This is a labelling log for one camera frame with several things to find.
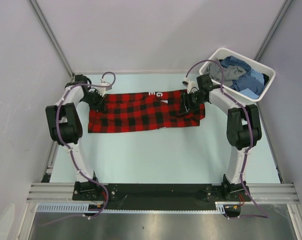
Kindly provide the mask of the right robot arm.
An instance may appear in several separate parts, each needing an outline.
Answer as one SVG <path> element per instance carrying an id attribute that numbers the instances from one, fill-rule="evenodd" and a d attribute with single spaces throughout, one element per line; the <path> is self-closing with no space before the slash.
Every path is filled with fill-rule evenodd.
<path id="1" fill-rule="evenodd" d="M 226 201 L 240 200 L 246 194 L 245 173 L 250 150 L 262 137 L 258 107 L 244 105 L 228 94 L 220 85 L 214 85 L 209 75 L 200 75 L 196 81 L 185 77 L 186 92 L 181 94 L 180 114 L 198 110 L 202 103 L 218 107 L 227 116 L 226 137 L 231 155 L 221 187 L 215 193 Z"/>

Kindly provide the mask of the red black plaid shirt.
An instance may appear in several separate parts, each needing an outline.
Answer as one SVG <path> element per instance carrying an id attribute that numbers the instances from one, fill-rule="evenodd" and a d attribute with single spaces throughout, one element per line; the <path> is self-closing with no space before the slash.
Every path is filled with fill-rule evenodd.
<path id="1" fill-rule="evenodd" d="M 101 110 L 90 109 L 89 133 L 127 133 L 200 126 L 205 105 L 181 114 L 185 90 L 105 95 Z"/>

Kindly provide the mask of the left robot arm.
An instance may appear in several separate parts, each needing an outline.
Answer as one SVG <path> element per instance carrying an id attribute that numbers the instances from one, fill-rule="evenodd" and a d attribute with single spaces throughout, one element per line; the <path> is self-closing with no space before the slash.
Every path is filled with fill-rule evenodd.
<path id="1" fill-rule="evenodd" d="M 60 100 L 45 109 L 51 139 L 63 147 L 75 169 L 76 181 L 72 200 L 103 201 L 108 200 L 108 191 L 96 177 L 82 149 L 80 139 L 83 137 L 83 127 L 77 112 L 77 105 L 83 101 L 99 106 L 104 96 L 99 90 L 109 87 L 102 82 L 93 85 L 85 75 L 75 75 L 74 80 L 65 86 L 65 92 Z"/>

